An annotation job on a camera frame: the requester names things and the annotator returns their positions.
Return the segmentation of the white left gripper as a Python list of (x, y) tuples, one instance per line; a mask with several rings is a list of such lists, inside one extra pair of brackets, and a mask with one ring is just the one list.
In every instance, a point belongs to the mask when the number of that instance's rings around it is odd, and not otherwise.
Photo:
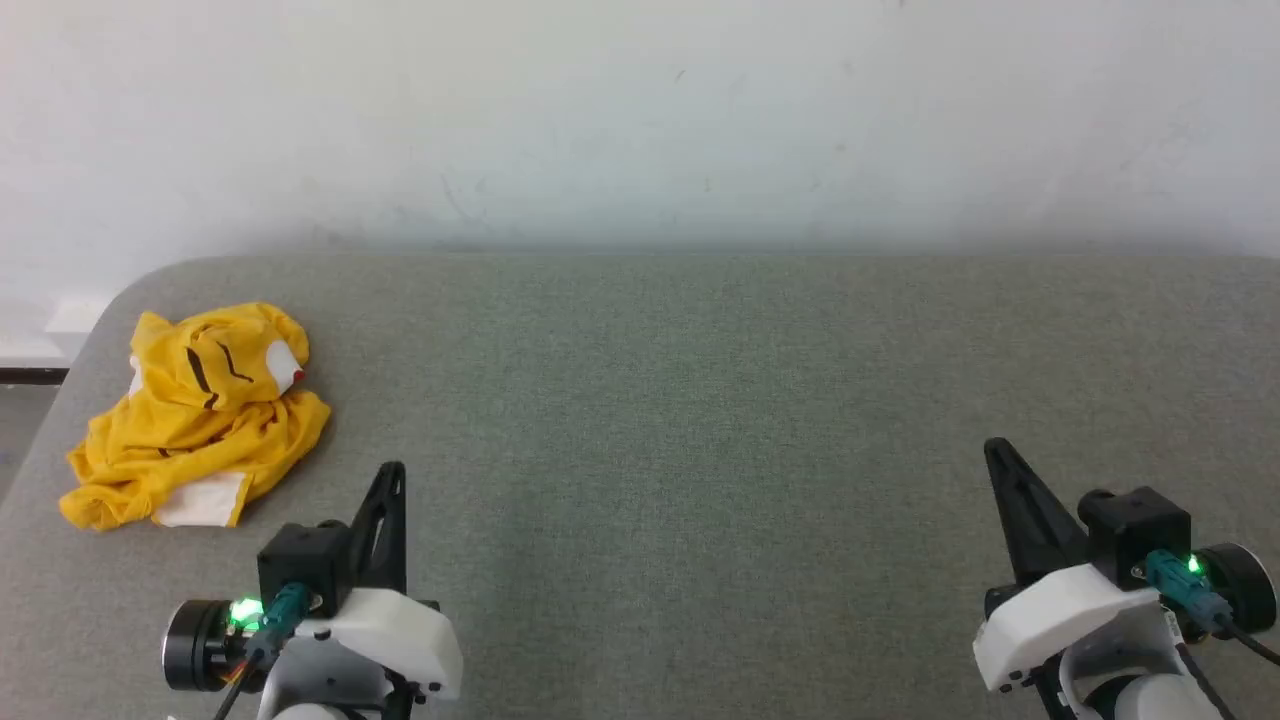
[(456, 701), (465, 661), (451, 620), (407, 591), (406, 468), (379, 466), (349, 527), (353, 585), (334, 618), (300, 624), (291, 639), (291, 698), (378, 703), (388, 673), (425, 696)]

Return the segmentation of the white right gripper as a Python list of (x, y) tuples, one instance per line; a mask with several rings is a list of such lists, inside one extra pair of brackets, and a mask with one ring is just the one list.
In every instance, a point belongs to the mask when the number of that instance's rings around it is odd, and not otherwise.
[(1111, 653), (1160, 656), (1158, 592), (1123, 591), (1084, 564), (1084, 530), (1010, 441), (989, 438), (983, 451), (1014, 583), (1030, 585), (978, 628), (973, 656), (986, 689), (1011, 685), (1069, 650), (1082, 666)]

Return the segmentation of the yellow cartoon print T-shirt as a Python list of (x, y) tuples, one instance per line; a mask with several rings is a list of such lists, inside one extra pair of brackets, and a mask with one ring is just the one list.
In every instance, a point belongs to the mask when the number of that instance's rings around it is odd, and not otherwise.
[(59, 500), (79, 529), (234, 527), (320, 441), (332, 410), (303, 386), (310, 342), (271, 304), (170, 322), (140, 315), (128, 392), (68, 454)]

